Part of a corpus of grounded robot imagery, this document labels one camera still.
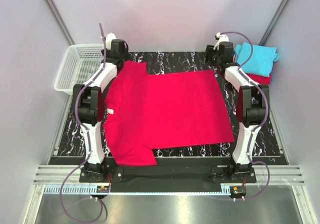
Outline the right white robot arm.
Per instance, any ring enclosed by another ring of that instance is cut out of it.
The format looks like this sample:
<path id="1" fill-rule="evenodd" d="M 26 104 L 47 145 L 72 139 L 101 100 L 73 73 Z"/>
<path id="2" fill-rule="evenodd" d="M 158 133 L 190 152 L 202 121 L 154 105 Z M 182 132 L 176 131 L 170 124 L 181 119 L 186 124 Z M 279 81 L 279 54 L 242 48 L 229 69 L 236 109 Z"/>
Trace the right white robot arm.
<path id="1" fill-rule="evenodd" d="M 252 150 L 269 116 L 269 87 L 253 81 L 233 63 L 233 50 L 233 44 L 228 41 L 207 45 L 205 49 L 205 63 L 215 66 L 238 92 L 235 115 L 239 132 L 236 147 L 227 167 L 213 167 L 210 176 L 214 183 L 255 183 Z"/>

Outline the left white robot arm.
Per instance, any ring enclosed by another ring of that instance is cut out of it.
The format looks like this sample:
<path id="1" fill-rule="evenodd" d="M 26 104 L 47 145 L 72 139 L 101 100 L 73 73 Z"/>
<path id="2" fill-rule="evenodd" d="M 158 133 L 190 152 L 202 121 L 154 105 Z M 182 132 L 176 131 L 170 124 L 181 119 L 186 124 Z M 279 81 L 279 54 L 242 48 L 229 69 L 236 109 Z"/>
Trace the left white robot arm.
<path id="1" fill-rule="evenodd" d="M 101 139 L 101 124 L 105 116 L 103 92 L 124 67 L 129 56 L 126 41 L 104 38 L 103 60 L 98 70 L 83 84 L 73 87 L 75 118 L 85 143 L 85 158 L 80 164 L 80 181 L 102 182 L 110 178 Z"/>

